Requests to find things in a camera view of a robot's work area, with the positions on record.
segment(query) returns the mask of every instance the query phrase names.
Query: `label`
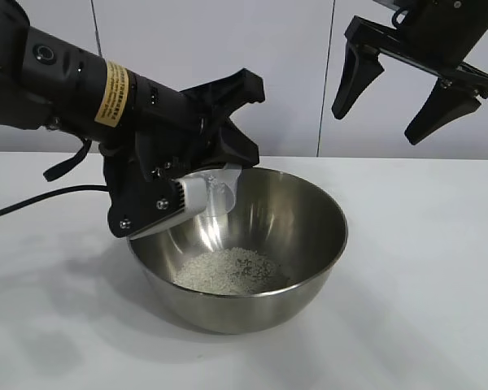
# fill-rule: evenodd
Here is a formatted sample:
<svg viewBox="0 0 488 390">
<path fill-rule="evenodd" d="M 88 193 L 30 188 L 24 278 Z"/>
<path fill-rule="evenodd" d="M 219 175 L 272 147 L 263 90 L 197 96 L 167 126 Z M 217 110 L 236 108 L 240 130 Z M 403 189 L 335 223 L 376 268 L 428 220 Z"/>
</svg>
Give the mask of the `label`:
<svg viewBox="0 0 488 390">
<path fill-rule="evenodd" d="M 124 67 L 107 61 L 107 85 L 99 111 L 94 119 L 114 128 L 120 122 L 129 95 L 129 73 Z"/>
</svg>

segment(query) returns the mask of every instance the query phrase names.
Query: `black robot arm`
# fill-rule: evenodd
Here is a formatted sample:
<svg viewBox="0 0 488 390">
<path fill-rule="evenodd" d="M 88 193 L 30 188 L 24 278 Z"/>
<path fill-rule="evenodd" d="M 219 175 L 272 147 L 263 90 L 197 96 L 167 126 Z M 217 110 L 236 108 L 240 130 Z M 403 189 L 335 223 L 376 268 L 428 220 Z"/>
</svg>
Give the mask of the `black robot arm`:
<svg viewBox="0 0 488 390">
<path fill-rule="evenodd" d="M 374 0 L 394 11 L 389 28 L 356 16 L 346 31 L 346 59 L 333 113 L 342 119 L 384 71 L 385 54 L 438 78 L 405 135 L 417 144 L 488 98 L 488 75 L 464 59 L 488 30 L 488 0 Z"/>
<path fill-rule="evenodd" d="M 176 91 L 31 27 L 16 1 L 0 0 L 0 124 L 45 126 L 83 141 L 74 158 L 45 173 L 48 180 L 97 141 L 116 236 L 180 211 L 184 193 L 175 179 L 226 163 L 258 164 L 257 145 L 229 116 L 263 101 L 262 79 L 246 69 Z M 163 198 L 167 207 L 156 208 Z"/>
</svg>

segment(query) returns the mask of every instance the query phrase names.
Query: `stainless steel bowl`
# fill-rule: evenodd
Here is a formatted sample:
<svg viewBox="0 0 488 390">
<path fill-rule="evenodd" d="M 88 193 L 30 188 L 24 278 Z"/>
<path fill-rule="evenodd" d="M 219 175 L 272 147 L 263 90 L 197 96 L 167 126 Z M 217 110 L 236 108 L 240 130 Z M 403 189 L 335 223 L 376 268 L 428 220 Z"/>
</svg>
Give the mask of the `stainless steel bowl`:
<svg viewBox="0 0 488 390">
<path fill-rule="evenodd" d="M 291 319 L 320 291 L 345 249 L 346 219 L 325 191 L 296 176 L 242 172 L 237 204 L 226 216 L 197 217 L 129 242 L 158 298 L 184 320 L 219 333 L 247 333 Z M 275 262 L 289 285 L 246 296 L 213 295 L 174 284 L 189 259 L 234 247 Z"/>
</svg>

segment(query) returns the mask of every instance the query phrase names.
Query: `white rice grains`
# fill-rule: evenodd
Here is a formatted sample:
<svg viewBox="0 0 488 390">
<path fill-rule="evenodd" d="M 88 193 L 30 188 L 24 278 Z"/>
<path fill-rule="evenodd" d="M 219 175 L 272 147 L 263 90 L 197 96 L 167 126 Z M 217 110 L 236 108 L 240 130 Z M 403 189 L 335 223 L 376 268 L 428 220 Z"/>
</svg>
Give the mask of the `white rice grains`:
<svg viewBox="0 0 488 390">
<path fill-rule="evenodd" d="M 188 260 L 173 282 L 201 293 L 249 295 L 284 288 L 288 278 L 265 256 L 252 250 L 232 248 Z"/>
</svg>

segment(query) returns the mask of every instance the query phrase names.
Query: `black cable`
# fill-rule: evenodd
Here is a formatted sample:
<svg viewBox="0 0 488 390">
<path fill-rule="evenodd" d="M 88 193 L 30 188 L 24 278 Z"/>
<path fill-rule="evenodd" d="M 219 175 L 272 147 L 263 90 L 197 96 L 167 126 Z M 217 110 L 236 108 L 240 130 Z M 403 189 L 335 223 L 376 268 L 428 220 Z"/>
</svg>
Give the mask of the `black cable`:
<svg viewBox="0 0 488 390">
<path fill-rule="evenodd" d="M 393 15 L 392 15 L 392 25 L 395 27 L 395 28 L 400 28 L 401 27 L 401 23 L 398 22 L 398 17 L 400 17 L 404 12 L 407 12 L 407 11 L 410 11 L 411 10 L 411 7 L 409 6 L 402 6 L 401 8 L 399 8 Z"/>
<path fill-rule="evenodd" d="M 23 209 L 24 207 L 31 206 L 34 203 L 45 201 L 50 197 L 57 197 L 59 195 L 64 195 L 65 193 L 77 193 L 79 191 L 108 192 L 108 189 L 106 185 L 94 185 L 94 184 L 76 185 L 74 187 L 56 189 L 55 191 L 50 191 L 49 193 L 43 193 L 41 195 L 38 195 L 37 197 L 31 197 L 30 199 L 26 199 L 25 201 L 21 201 L 20 203 L 16 203 L 15 205 L 1 209 L 0 217 L 12 213 L 14 211 L 17 211 L 19 209 Z"/>
</svg>

